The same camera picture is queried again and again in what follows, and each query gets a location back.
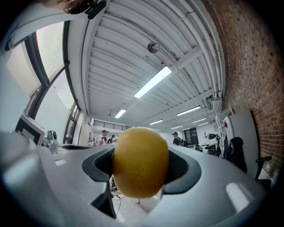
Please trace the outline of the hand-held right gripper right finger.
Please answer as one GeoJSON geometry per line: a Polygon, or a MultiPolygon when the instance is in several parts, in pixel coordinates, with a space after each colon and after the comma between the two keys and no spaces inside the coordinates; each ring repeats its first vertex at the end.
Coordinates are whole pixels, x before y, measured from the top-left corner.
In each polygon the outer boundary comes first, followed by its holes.
{"type": "Polygon", "coordinates": [[[241,227],[256,213],[264,188],[231,162],[169,146],[169,182],[143,227],[241,227]]]}

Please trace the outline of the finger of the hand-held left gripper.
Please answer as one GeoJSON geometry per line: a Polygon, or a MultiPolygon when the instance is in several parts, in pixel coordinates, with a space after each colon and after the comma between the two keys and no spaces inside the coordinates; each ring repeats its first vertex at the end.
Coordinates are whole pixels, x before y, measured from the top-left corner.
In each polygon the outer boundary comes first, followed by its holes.
{"type": "Polygon", "coordinates": [[[81,146],[81,145],[73,145],[73,144],[59,144],[58,149],[64,149],[64,150],[84,150],[84,149],[90,149],[92,147],[90,146],[81,146]]]}

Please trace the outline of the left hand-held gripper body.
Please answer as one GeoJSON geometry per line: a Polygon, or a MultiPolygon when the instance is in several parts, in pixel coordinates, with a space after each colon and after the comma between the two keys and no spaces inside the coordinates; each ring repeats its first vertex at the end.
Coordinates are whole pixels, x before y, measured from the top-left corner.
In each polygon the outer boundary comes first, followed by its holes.
{"type": "Polygon", "coordinates": [[[56,131],[47,131],[28,115],[24,113],[21,115],[15,131],[18,134],[30,138],[36,145],[48,148],[51,154],[57,153],[59,143],[56,131]]]}

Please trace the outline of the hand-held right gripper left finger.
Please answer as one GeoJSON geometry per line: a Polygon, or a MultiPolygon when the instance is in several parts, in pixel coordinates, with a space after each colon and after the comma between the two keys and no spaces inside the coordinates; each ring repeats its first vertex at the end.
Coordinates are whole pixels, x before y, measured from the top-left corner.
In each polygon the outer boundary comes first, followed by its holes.
{"type": "Polygon", "coordinates": [[[110,197],[109,182],[95,182],[83,170],[85,159],[100,152],[107,152],[114,145],[100,148],[64,151],[51,154],[40,147],[39,154],[48,182],[63,207],[66,227],[123,227],[115,213],[106,215],[92,205],[97,198],[110,197]]]}

